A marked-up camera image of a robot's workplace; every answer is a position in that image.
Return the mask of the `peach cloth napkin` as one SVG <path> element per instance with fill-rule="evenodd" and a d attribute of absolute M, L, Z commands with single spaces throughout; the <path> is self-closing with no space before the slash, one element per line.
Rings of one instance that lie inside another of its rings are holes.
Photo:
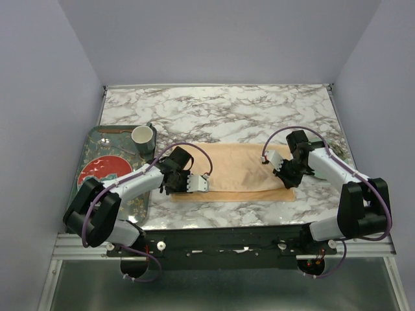
<path fill-rule="evenodd" d="M 196 143 L 211 158 L 213 172 L 209 191 L 172 194 L 173 202 L 294 202 L 293 189 L 286 189 L 273 175 L 272 165 L 261 163 L 263 145 L 248 143 Z"/>

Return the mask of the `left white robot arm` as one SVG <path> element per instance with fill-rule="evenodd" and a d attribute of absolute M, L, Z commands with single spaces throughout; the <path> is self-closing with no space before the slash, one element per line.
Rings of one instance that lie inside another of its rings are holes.
<path fill-rule="evenodd" d="M 104 242 L 121 245 L 130 256 L 143 250 L 142 230 L 130 220 L 118 218 L 120 207 L 138 196 L 159 189 L 167 195 L 184 194 L 188 190 L 190 170 L 186 165 L 194 163 L 191 154 L 176 147 L 151 167 L 143 165 L 139 170 L 120 178 L 100 182 L 85 181 L 78 190 L 63 217 L 63 223 L 78 236 L 83 236 L 90 247 Z"/>

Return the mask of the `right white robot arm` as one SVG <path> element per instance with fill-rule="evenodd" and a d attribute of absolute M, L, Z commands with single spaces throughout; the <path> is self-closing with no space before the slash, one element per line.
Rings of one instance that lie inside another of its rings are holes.
<path fill-rule="evenodd" d="M 291 129 L 292 133 L 286 137 L 291 159 L 264 148 L 262 163 L 272 165 L 273 174 L 282 180 L 286 189 L 298 187 L 304 176 L 319 173 L 340 194 L 337 215 L 305 224 L 298 238 L 299 248 L 311 254 L 328 240 L 386 238 L 392 228 L 386 181 L 370 178 L 349 166 L 323 137 L 310 141 L 306 135 L 308 128 L 293 126 Z"/>

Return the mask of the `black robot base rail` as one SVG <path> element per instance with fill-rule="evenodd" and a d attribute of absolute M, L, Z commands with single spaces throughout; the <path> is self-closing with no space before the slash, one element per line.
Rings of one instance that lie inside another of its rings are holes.
<path fill-rule="evenodd" d="M 327 241 L 315 242 L 306 225 L 165 229 L 147 231 L 133 245 L 158 259 L 163 270 L 295 270 L 298 261 L 337 254 Z"/>

